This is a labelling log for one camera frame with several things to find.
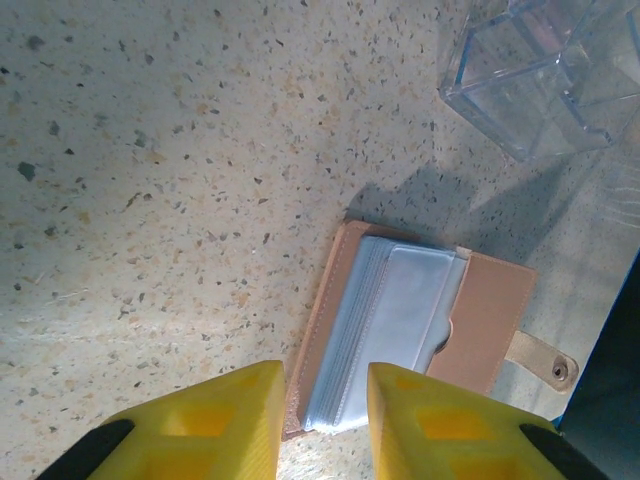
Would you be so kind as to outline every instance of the transparent plastic container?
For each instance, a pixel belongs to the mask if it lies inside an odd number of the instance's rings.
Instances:
[[[608,147],[640,107],[640,1],[479,0],[440,95],[520,161]]]

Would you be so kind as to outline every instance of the wallet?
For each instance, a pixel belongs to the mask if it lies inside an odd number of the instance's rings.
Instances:
[[[346,220],[289,382],[283,440],[366,424],[370,362],[488,395],[507,359],[570,391],[577,363],[517,331],[535,280],[527,267]]]

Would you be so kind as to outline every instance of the speckled floor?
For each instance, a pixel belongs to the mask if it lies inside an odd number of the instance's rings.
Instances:
[[[3,2],[0,478],[128,406],[290,369],[347,212],[536,268],[522,328],[585,364],[640,243],[611,203],[637,147],[507,159],[438,99],[445,3]],[[493,396],[568,399],[510,365]],[[372,478],[366,429],[284,444],[279,475]]]

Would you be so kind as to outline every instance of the tan leather wallet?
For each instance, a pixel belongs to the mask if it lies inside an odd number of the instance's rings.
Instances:
[[[287,390],[283,440],[305,431],[300,425],[309,403],[342,294],[363,235],[419,241],[391,228],[358,220],[339,227]],[[464,248],[465,273],[450,314],[451,334],[426,374],[488,395],[505,359],[521,365],[559,393],[571,390],[578,365],[517,326],[536,282],[530,268]]]

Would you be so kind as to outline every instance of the clear plastic box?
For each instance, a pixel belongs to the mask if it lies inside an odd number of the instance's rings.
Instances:
[[[440,96],[517,160],[608,147],[640,106],[640,2],[475,2]]]

